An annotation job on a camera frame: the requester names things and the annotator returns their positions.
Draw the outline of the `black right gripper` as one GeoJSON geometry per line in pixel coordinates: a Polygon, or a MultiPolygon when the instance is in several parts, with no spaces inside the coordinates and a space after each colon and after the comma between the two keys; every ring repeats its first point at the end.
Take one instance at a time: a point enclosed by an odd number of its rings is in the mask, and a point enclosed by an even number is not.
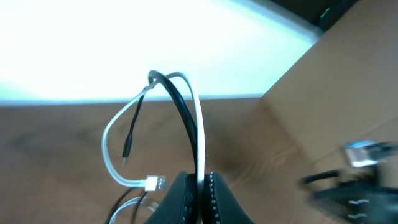
{"type": "Polygon", "coordinates": [[[300,180],[309,192],[308,203],[348,223],[397,223],[397,188],[382,185],[381,162],[397,154],[396,142],[376,142],[370,148],[378,164],[344,180],[344,172],[329,170],[300,180]]]}

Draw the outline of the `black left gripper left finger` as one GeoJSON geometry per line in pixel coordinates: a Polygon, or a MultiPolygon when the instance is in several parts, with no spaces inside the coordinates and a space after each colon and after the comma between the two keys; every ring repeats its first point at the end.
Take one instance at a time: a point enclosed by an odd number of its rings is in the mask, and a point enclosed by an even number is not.
{"type": "Polygon", "coordinates": [[[197,205],[196,175],[181,172],[145,224],[196,224],[197,205]]]}

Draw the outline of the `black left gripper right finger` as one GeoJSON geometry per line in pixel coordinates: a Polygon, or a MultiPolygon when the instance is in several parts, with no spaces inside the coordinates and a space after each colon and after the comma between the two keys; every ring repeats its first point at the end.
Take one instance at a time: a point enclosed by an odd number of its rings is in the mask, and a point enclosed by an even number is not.
{"type": "Polygon", "coordinates": [[[204,224],[254,223],[241,208],[218,172],[205,175],[201,214],[204,224]]]}

